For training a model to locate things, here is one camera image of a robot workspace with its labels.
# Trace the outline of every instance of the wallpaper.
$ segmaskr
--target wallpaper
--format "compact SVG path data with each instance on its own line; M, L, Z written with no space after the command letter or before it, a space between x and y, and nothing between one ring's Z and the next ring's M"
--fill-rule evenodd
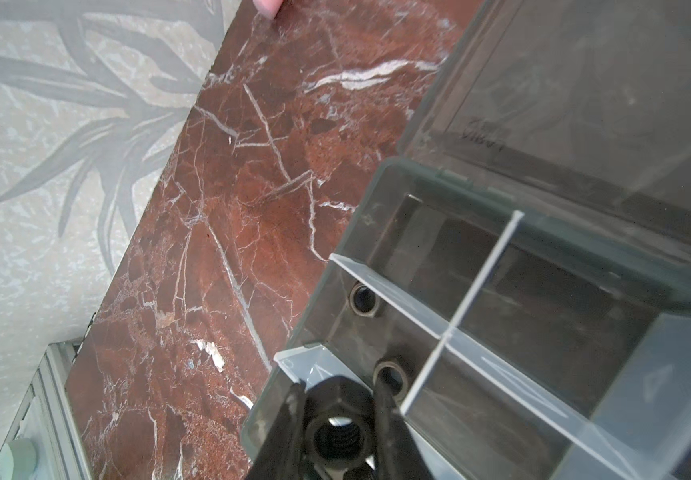
M0 446L80 337L239 0L0 1Z

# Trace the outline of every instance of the threaded hole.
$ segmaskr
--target threaded hole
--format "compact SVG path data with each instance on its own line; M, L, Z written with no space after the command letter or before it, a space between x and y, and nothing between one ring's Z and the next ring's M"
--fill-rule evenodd
M393 396L397 396L401 389L404 388L404 379L401 378L401 373L392 366L381 368L378 376L389 387Z
M378 297L364 285L359 286L353 293L353 306L361 313L369 313L375 308Z
M357 457L364 446L361 428L354 422L346 425L332 425L332 420L323 424L313 436L314 446L325 460L347 460Z

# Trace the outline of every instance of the wall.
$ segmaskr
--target wall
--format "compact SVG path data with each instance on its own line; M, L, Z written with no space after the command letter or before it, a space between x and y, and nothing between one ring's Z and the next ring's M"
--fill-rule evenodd
M239 0L0 2L0 446L82 336Z

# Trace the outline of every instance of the brown marble countertop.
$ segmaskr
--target brown marble countertop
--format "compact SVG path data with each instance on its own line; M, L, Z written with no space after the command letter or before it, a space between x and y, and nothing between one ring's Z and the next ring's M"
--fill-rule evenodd
M97 478L242 478L242 422L481 0L242 2L66 388Z

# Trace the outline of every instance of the red marble surface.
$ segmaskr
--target red marble surface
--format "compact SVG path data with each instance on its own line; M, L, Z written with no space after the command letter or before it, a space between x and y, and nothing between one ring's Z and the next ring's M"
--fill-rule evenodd
M480 0L245 0L66 385L98 478L242 478L239 433Z

